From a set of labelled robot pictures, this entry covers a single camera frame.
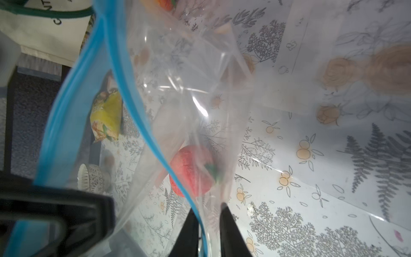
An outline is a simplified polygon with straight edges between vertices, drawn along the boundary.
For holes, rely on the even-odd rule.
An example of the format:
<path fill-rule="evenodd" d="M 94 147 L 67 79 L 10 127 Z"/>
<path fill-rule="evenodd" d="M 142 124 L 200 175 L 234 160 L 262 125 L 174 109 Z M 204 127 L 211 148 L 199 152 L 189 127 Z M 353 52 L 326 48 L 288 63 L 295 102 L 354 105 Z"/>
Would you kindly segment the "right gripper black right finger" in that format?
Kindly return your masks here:
<path fill-rule="evenodd" d="M 226 203 L 221 204 L 219 228 L 222 257 L 252 257 Z"/>

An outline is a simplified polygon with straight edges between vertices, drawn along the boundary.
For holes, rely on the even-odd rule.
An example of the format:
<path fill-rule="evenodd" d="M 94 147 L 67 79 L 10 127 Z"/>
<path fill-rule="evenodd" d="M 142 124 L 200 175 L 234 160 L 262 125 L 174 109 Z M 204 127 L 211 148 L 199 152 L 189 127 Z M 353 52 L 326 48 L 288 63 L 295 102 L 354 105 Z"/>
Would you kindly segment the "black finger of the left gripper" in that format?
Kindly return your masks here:
<path fill-rule="evenodd" d="M 112 198 L 1 174 L 1 256 L 79 257 L 115 228 Z"/>

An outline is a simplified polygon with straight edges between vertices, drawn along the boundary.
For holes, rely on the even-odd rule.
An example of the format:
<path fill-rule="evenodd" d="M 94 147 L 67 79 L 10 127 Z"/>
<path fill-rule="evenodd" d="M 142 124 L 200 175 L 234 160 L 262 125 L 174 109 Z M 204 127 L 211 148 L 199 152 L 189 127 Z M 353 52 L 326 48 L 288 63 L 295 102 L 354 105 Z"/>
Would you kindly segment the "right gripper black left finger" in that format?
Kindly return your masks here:
<path fill-rule="evenodd" d="M 199 223 L 191 209 L 168 257 L 198 257 L 199 239 Z"/>

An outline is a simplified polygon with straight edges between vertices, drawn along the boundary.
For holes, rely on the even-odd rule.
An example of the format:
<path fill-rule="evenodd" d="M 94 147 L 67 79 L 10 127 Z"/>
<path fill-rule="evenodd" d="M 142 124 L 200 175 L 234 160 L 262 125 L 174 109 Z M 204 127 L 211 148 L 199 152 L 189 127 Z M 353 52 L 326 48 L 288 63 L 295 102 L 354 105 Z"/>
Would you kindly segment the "yellow wrinkled peach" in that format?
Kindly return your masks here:
<path fill-rule="evenodd" d="M 175 0 L 144 0 L 141 2 L 144 6 L 159 6 L 167 12 L 173 11 L 177 5 Z"/>

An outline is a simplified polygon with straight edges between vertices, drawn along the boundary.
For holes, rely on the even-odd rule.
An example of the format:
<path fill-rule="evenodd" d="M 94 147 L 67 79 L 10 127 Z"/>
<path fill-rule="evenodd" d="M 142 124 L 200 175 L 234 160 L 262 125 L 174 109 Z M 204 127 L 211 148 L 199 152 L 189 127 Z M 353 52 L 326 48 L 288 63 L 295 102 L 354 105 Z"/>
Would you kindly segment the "pink peach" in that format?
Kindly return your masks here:
<path fill-rule="evenodd" d="M 185 190 L 199 197 L 222 181 L 223 175 L 211 151 L 201 145 L 187 145 L 172 158 L 170 167 Z"/>

